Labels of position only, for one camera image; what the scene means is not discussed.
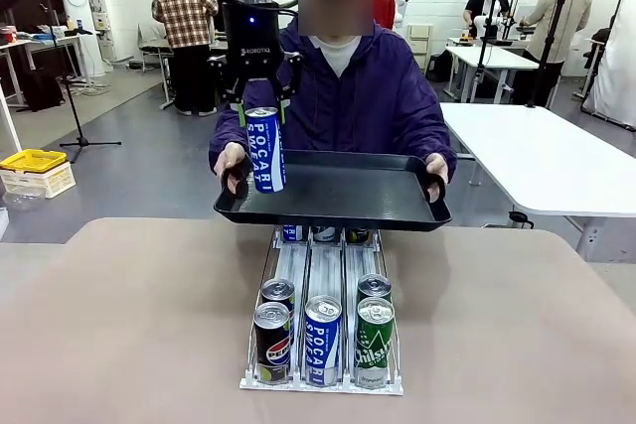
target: green can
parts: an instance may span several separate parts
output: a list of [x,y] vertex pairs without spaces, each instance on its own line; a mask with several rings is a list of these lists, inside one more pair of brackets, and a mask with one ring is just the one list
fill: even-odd
[[358,300],[362,302],[365,298],[384,298],[391,301],[391,282],[387,277],[377,273],[369,273],[358,280]]
[[358,386],[374,389],[387,385],[395,315],[394,306],[384,298],[365,298],[358,304],[354,361]]

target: black pants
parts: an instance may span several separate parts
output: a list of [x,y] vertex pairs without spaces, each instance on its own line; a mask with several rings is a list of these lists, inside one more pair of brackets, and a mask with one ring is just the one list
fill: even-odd
[[208,64],[210,47],[196,45],[173,51],[170,76],[175,90],[175,107],[195,113],[212,111],[215,107],[215,90],[212,67]]
[[[524,52],[524,59],[539,62],[539,60],[530,55],[528,51]],[[537,90],[535,106],[546,106],[548,104],[550,92],[557,85],[558,76],[563,68],[563,63],[564,62],[560,64],[546,64],[543,80]],[[537,81],[537,74],[537,71],[517,71],[515,81],[513,82],[514,104],[527,104],[530,101],[535,88],[535,82]]]

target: man in plaid shirt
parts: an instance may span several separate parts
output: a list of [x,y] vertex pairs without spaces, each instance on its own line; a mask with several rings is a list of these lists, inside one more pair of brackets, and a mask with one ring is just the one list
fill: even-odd
[[174,52],[170,74],[175,107],[186,116],[216,112],[208,58],[210,22],[217,12],[217,0],[152,0],[152,17],[165,25]]

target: chilsung can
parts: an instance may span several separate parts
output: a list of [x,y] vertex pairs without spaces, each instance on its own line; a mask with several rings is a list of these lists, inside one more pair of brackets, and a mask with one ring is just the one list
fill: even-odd
[[387,277],[370,273],[358,280],[358,300],[362,302],[365,298],[384,298],[391,301],[391,282]]
[[333,242],[336,238],[336,227],[313,227],[313,232],[317,242]]
[[289,311],[289,342],[294,343],[294,284],[284,278],[272,278],[262,284],[260,296],[264,302],[282,303]]
[[289,374],[289,310],[268,302],[254,312],[258,380],[267,384],[285,381]]
[[305,306],[305,364],[307,383],[331,386],[338,380],[342,306],[333,297],[321,295]]
[[345,230],[347,243],[365,243],[369,240],[369,230],[367,228],[348,228]]
[[395,314],[394,306],[384,298],[365,298],[358,304],[354,374],[360,387],[387,384]]
[[284,225],[282,239],[285,242],[301,242],[305,240],[305,230],[302,225]]
[[286,179],[278,111],[276,108],[253,108],[246,111],[245,116],[256,190],[260,193],[282,191]]

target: man in beige sweater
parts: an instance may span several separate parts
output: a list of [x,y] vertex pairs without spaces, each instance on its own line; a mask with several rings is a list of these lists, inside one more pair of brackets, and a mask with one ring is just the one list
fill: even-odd
[[[537,25],[537,30],[524,52],[524,58],[539,62],[546,46],[546,37],[550,30],[553,14],[557,7],[557,0],[539,0],[535,12],[520,22],[522,26]],[[539,85],[535,105],[546,106],[550,92],[558,81],[569,52],[569,44],[574,34],[587,25],[592,0],[565,0],[558,24],[556,25],[555,41],[548,55],[548,63],[542,82]],[[533,95],[536,81],[536,71],[518,71],[513,84],[513,103],[526,104]]]

